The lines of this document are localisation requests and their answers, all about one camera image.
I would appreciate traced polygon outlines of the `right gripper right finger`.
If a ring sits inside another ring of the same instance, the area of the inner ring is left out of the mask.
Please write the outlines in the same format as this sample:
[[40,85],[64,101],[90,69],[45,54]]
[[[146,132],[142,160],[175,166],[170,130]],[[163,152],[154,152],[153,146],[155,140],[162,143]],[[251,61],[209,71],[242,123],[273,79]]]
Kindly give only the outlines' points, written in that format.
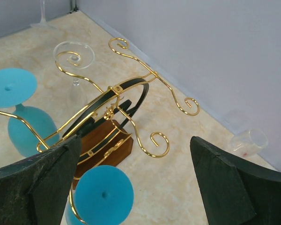
[[190,152],[210,225],[281,225],[281,172],[193,136]]

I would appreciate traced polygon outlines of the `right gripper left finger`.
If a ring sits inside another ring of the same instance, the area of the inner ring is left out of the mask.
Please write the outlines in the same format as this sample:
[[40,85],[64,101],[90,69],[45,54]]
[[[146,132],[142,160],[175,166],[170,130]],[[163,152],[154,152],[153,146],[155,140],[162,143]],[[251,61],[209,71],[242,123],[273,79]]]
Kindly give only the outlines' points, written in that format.
[[81,138],[0,168],[0,225],[59,225],[81,153]]

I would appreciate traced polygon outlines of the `clear wine glass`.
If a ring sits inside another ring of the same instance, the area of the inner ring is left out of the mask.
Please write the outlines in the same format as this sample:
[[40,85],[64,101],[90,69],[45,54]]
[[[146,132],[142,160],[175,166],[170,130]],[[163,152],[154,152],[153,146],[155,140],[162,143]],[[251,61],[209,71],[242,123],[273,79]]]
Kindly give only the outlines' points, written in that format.
[[258,128],[251,128],[234,135],[227,145],[227,151],[245,158],[259,153],[267,146],[268,138],[265,133]]
[[45,0],[40,0],[40,9],[41,9],[41,19],[39,23],[32,23],[30,26],[32,28],[40,28],[45,30],[55,30],[56,27],[50,25],[45,17]]
[[[76,41],[64,41],[59,43],[53,50],[56,63],[65,72],[79,75],[84,69],[89,67],[94,60],[92,48]],[[75,114],[88,103],[87,95],[79,81],[73,77],[71,87],[67,93],[66,104],[70,114]]]

